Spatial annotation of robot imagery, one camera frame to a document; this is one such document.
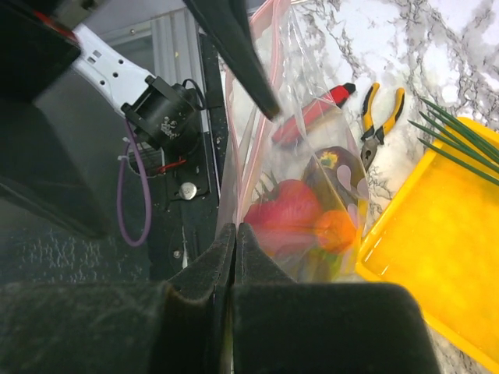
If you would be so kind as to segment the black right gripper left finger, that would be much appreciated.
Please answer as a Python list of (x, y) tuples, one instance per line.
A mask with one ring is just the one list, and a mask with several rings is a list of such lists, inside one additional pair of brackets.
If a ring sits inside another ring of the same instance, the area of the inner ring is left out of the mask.
[(3, 286), (2, 372), (230, 372), (235, 235), (167, 281)]

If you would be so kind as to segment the red tomato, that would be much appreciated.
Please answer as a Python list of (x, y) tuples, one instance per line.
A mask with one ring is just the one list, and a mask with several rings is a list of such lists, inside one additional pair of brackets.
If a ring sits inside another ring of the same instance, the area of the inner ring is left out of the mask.
[(279, 182), (248, 209), (249, 224), (269, 256), (303, 252), (315, 244), (313, 226), (324, 212), (314, 191), (296, 179)]

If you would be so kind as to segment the orange carrot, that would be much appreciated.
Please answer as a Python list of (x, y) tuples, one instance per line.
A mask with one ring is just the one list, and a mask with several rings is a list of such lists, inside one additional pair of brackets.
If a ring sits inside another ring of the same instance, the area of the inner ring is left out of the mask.
[(328, 210), (316, 221), (313, 233), (322, 249), (339, 255), (354, 242), (356, 227), (344, 210)]

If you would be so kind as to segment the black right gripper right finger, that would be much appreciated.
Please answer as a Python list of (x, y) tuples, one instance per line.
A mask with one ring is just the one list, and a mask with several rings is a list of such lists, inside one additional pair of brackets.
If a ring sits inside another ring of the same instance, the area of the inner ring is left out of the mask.
[(237, 373), (437, 373), (416, 300), (390, 283), (300, 284), (237, 234), (232, 286)]

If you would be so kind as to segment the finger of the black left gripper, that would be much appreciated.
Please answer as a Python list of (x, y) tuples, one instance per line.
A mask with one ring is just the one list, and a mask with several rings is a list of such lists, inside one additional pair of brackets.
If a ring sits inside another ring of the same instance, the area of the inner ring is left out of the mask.
[(245, 1), (185, 0), (225, 64), (269, 120), (281, 112), (269, 79), (255, 52)]

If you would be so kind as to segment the clear pink-dotted zip bag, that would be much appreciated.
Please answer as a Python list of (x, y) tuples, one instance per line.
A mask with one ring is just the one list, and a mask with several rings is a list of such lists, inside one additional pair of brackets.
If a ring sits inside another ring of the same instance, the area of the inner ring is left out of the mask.
[[(360, 159), (359, 148), (342, 109), (323, 115), (305, 133), (302, 108), (335, 87), (324, 81), (312, 50), (302, 37), (294, 9), (288, 1), (266, 1), (250, 18), (250, 31), (281, 114), (267, 119), (232, 72), (226, 72), (224, 95), (228, 122), (227, 155), (221, 184), (218, 224), (245, 224), (251, 205), (279, 182), (302, 181), (310, 158), (318, 150), (340, 146)], [(271, 137), (295, 116), (303, 140), (290, 147), (274, 144)], [(267, 256), (293, 280), (303, 283), (348, 282), (353, 279), (366, 213), (348, 213), (356, 238), (336, 255), (315, 244), (296, 254)]]

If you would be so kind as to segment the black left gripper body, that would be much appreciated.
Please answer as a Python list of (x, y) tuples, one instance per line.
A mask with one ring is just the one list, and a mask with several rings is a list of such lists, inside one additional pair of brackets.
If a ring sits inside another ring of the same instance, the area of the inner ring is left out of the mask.
[(88, 238), (115, 229), (117, 117), (72, 68), (97, 7), (1, 4), (1, 198)]

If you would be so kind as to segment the dark purple round fruit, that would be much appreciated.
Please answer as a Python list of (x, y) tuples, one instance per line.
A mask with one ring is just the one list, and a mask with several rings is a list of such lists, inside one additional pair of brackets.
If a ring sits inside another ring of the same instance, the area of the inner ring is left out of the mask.
[(315, 193), (323, 210), (352, 213), (358, 208), (366, 212), (366, 172), (358, 157), (343, 147), (318, 150), (305, 167), (302, 181)]

